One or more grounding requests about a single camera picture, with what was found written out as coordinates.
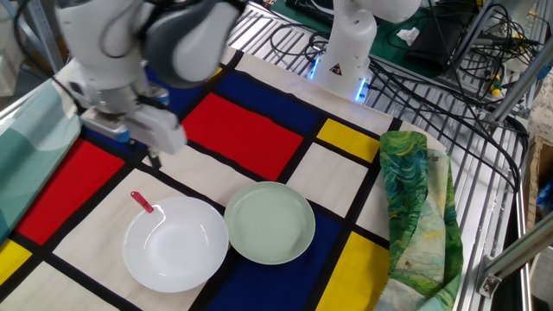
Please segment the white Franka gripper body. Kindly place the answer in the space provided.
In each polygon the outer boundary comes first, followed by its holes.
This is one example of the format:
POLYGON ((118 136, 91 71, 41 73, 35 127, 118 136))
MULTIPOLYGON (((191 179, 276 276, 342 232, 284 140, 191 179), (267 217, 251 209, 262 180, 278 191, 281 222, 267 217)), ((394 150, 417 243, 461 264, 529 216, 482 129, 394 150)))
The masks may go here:
POLYGON ((88 129, 117 142, 127 143, 133 139, 170 155, 187 143, 177 116, 151 105, 140 104, 134 111, 123 114, 108 114, 89 108, 79 118, 88 129))

